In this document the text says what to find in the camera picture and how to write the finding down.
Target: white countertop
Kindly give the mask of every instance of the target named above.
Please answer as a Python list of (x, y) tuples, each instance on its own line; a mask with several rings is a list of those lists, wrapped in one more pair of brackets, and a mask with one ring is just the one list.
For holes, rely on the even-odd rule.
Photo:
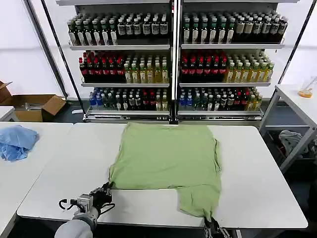
[(10, 125), (35, 130), (39, 137), (27, 158), (14, 162), (0, 158), (0, 236), (7, 232), (5, 229), (12, 223), (22, 200), (73, 126), (71, 123), (0, 122), (0, 128)]
[(317, 89), (311, 98), (298, 95), (300, 87), (292, 84), (278, 84), (275, 86), (281, 98), (304, 120), (308, 125), (317, 127)]
[[(41, 173), (17, 214), (69, 220), (58, 202), (76, 199), (107, 182), (119, 150), (123, 124), (77, 123)], [(259, 132), (251, 126), (209, 126), (220, 141), (222, 194), (214, 218), (227, 228), (295, 229), (307, 221)], [(174, 189), (113, 190), (115, 208), (99, 223), (199, 227), (202, 218), (178, 208)]]

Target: yellow bottle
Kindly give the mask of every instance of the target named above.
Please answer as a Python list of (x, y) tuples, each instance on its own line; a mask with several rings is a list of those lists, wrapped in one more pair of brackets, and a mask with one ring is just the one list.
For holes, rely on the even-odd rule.
[(232, 77), (234, 83), (240, 83), (242, 65), (243, 64), (241, 62), (238, 62), (237, 68), (234, 71), (233, 77)]
[(267, 71), (267, 63), (263, 62), (259, 70), (259, 76), (258, 76), (257, 82), (260, 82), (260, 83), (263, 82), (266, 71)]
[(241, 73), (241, 78), (240, 78), (240, 82), (245, 83), (248, 82), (248, 77), (249, 77), (249, 73), (250, 73), (250, 63), (246, 62), (244, 64), (244, 67), (242, 69), (242, 73)]
[(159, 62), (155, 63), (154, 80), (155, 83), (162, 83), (162, 72), (159, 68)]

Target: blue cloth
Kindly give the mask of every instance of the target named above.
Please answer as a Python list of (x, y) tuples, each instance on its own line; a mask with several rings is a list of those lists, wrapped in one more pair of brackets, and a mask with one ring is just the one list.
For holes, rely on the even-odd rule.
[(13, 125), (0, 129), (0, 155), (9, 161), (22, 160), (36, 142), (37, 132)]

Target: cardboard box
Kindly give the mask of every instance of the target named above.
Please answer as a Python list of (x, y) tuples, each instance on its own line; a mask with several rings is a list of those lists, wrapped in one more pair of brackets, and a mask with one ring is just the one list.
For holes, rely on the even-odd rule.
[[(9, 83), (0, 81), (0, 106), (14, 106), (15, 114), (20, 121), (43, 122), (52, 118), (66, 104), (65, 100), (55, 94), (40, 95), (11, 95), (7, 89)], [(41, 110), (22, 110), (25, 103), (37, 103), (44, 105)]]

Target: display shelf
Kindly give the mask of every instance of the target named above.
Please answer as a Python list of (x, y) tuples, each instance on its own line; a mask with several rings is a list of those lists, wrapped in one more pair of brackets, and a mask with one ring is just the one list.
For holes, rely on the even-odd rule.
[(82, 83), (82, 87), (99, 88), (168, 88), (168, 83)]
[(198, 49), (282, 49), (284, 44), (182, 44), (183, 50)]
[(178, 111), (179, 117), (262, 117), (262, 111)]
[(179, 83), (180, 87), (268, 87), (271, 83)]
[(169, 0), (56, 0), (60, 6), (99, 4), (169, 3)]
[(71, 41), (69, 46), (73, 51), (159, 51), (169, 50), (169, 39), (128, 39), (118, 40), (118, 45), (108, 46), (74, 46)]

